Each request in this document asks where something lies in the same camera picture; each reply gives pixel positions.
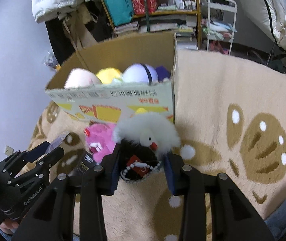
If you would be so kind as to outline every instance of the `white fluffy plush toy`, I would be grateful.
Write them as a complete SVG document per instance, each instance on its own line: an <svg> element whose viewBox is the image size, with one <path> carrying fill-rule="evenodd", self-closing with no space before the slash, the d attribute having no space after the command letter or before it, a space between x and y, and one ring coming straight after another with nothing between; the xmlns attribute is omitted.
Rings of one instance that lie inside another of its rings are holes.
<svg viewBox="0 0 286 241"><path fill-rule="evenodd" d="M145 112L119 121L113 140L120 144L121 177L138 182L153 172L159 172L163 156L180 146L176 129L159 113Z"/></svg>

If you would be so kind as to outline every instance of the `light pink plush toy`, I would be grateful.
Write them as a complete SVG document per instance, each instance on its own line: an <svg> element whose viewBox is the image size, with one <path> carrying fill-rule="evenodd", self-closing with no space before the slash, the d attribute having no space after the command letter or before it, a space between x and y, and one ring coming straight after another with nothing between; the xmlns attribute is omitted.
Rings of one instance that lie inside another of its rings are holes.
<svg viewBox="0 0 286 241"><path fill-rule="evenodd" d="M101 163L103 157L113 153L116 142L112 140L112 133L115 126L113 123L95 123L84 129L86 145L97 163Z"/></svg>

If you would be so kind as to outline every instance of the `red beak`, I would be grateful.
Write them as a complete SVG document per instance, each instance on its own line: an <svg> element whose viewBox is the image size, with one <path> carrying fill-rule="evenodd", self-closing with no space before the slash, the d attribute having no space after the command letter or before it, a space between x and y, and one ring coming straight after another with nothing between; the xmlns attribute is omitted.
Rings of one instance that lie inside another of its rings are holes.
<svg viewBox="0 0 286 241"><path fill-rule="evenodd" d="M150 145L150 148L151 148L151 150L157 150L157 145L156 145L156 143L155 142L153 142L151 145Z"/></svg>

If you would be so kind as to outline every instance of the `beige blanket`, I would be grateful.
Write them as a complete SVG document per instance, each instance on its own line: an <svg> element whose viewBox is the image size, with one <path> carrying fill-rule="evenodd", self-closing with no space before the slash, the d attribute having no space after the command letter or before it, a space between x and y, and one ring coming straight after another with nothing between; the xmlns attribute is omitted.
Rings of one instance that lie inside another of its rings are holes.
<svg viewBox="0 0 286 241"><path fill-rule="evenodd" d="M184 63L176 68L175 82L182 146L174 151L203 173L226 172L266 218L286 199L286 75L218 53L182 50L177 56ZM88 123L74 119L51 102L35 127L30 149L72 132L51 180L78 162L74 156L81 153ZM178 240L182 198L171 196L162 173L139 184L120 180L115 195L103 197L103 208L109 240ZM206 208L211 240L208 203ZM78 214L77 202L75 233Z"/></svg>

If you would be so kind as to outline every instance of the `screw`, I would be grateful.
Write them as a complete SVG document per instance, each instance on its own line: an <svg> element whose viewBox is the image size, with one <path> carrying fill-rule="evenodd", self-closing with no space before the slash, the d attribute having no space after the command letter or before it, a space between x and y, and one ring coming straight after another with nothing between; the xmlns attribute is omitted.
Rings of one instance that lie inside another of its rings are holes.
<svg viewBox="0 0 286 241"><path fill-rule="evenodd" d="M59 174L59 175L57 176L57 178L58 178L59 180L64 180L64 179L66 178L66 174L61 173L61 174Z"/></svg>
<svg viewBox="0 0 286 241"><path fill-rule="evenodd" d="M95 172L101 172L103 170L103 167L101 166L101 165L96 165L95 167L94 167L94 171Z"/></svg>
<svg viewBox="0 0 286 241"><path fill-rule="evenodd" d="M220 174L219 174L219 178L222 179L222 180L227 180L227 174L225 174L225 173L220 173Z"/></svg>
<svg viewBox="0 0 286 241"><path fill-rule="evenodd" d="M184 166L182 167L182 169L183 169L184 171L191 171L191 170L192 170L192 167L191 167L190 165L184 165Z"/></svg>

